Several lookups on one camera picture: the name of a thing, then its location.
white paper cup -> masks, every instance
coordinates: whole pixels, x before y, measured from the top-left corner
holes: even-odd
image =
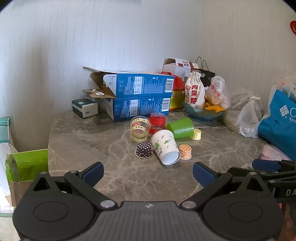
[[[164,165],[172,165],[179,161],[180,152],[171,131],[161,130],[156,132],[151,138],[151,144]]]

columbia logo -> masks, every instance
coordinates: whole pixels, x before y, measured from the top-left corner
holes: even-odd
[[[282,108],[280,108],[279,111],[281,112],[281,116],[289,114],[289,110],[286,104]]]

blue rubber pad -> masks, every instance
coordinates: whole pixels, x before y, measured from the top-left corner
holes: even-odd
[[[94,187],[98,181],[100,181],[104,176],[104,166],[102,163],[96,165],[88,172],[84,173],[82,180],[86,182],[91,187]]]
[[[281,165],[277,161],[267,161],[255,159],[252,162],[252,167],[257,170],[263,170],[267,172],[277,172],[281,169]]]
[[[193,177],[205,188],[216,180],[215,175],[197,163],[193,164]]]

bag handle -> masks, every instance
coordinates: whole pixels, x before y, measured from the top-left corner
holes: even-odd
[[[198,59],[200,58],[200,62],[202,64],[202,58],[200,56],[198,56],[197,60],[196,60],[196,63],[198,62]]]
[[[200,58],[201,59],[201,58]],[[205,61],[205,59],[203,60],[203,62],[205,62],[205,65],[207,67],[207,62]],[[202,69],[203,69],[203,62],[202,62]],[[207,67],[207,70],[209,71],[209,68]]]

blue glass bowl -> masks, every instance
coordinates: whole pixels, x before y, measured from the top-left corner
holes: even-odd
[[[218,113],[215,113],[211,110],[205,110],[200,108],[193,109],[190,105],[183,102],[184,109],[187,111],[189,115],[191,115],[195,119],[203,120],[203,121],[213,121],[220,119],[224,114],[224,110]]]

